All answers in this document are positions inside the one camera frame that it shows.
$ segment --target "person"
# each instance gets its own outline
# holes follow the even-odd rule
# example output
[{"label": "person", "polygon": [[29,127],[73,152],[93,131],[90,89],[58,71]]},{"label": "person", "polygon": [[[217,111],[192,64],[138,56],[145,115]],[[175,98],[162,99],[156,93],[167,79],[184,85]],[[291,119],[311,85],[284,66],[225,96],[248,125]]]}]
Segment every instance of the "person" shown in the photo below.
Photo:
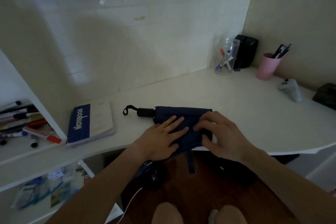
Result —
[{"label": "person", "polygon": [[[336,223],[336,198],[291,171],[265,151],[252,145],[236,124],[219,112],[207,112],[194,128],[174,132],[183,117],[174,121],[171,117],[162,124],[148,128],[129,145],[93,180],[81,188],[46,223],[101,223],[104,224],[117,197],[138,168],[147,160],[162,160],[179,147],[171,143],[189,129],[206,128],[215,135],[217,143],[202,135],[202,144],[214,155],[240,162],[252,170],[269,186],[301,223]],[[182,224],[176,207],[168,202],[158,205],[152,224]],[[247,223],[239,209],[226,205],[220,211],[212,211],[209,223]]]}]

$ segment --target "forearm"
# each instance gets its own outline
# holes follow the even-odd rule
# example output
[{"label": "forearm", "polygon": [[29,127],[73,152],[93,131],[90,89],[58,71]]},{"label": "forearm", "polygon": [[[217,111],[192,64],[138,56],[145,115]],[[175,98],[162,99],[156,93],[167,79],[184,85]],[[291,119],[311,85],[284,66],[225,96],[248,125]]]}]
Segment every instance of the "forearm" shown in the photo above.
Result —
[{"label": "forearm", "polygon": [[130,146],[80,189],[47,222],[104,224],[117,197],[144,160]]},{"label": "forearm", "polygon": [[251,151],[242,163],[275,192],[301,223],[336,222],[336,198],[266,152]]}]

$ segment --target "desk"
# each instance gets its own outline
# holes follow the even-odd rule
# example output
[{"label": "desk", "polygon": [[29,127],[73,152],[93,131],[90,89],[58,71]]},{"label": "desk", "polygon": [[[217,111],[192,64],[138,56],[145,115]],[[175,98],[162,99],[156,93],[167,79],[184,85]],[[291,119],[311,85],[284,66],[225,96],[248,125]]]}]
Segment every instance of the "desk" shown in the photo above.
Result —
[{"label": "desk", "polygon": [[229,76],[213,67],[109,96],[115,134],[71,148],[60,146],[0,167],[0,191],[48,171],[95,154],[127,147],[153,124],[127,105],[153,108],[184,106],[212,108],[235,122],[246,138],[270,155],[316,153],[336,142],[336,111],[312,100],[313,91],[300,87],[295,103],[279,91],[281,78],[264,82],[247,68]]}]

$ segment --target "folded navy blue umbrella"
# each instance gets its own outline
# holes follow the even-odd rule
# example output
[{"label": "folded navy blue umbrella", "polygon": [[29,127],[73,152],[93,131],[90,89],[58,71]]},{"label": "folded navy blue umbrella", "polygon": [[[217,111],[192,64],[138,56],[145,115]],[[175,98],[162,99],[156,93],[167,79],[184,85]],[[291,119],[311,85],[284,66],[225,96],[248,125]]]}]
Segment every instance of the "folded navy blue umbrella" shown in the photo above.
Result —
[{"label": "folded navy blue umbrella", "polygon": [[139,117],[153,118],[155,124],[163,123],[173,115],[176,115],[176,120],[183,116],[183,122],[172,132],[180,131],[185,127],[189,127],[189,130],[185,135],[172,142],[172,144],[177,143],[179,146],[172,156],[184,153],[188,161],[189,172],[191,174],[195,173],[191,149],[202,146],[202,134],[207,135],[208,138],[212,141],[212,132],[207,129],[194,131],[193,127],[198,123],[200,117],[204,113],[209,111],[212,112],[212,109],[168,106],[156,106],[155,109],[148,109],[135,108],[132,105],[128,105],[123,111],[124,115],[128,114],[128,109],[136,110],[136,113]]}]

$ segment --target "white cable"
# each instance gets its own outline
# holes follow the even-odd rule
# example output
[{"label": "white cable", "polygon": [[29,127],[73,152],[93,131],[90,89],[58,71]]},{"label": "white cable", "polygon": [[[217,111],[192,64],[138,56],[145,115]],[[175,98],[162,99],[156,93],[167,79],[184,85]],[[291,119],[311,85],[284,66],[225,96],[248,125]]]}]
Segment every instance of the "white cable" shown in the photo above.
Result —
[{"label": "white cable", "polygon": [[128,205],[127,205],[125,211],[124,211],[123,216],[121,216],[121,218],[120,218],[120,220],[117,222],[117,224],[119,224],[119,222],[124,218],[124,215],[125,215],[125,213],[126,213],[126,211],[127,211],[127,208],[129,207],[129,204],[132,202],[132,200],[133,200],[133,198],[135,197],[135,195],[136,195],[141,189],[142,189],[142,188],[140,188],[140,189],[134,194],[134,196],[131,198],[131,200],[129,201],[129,203],[128,203]]}]

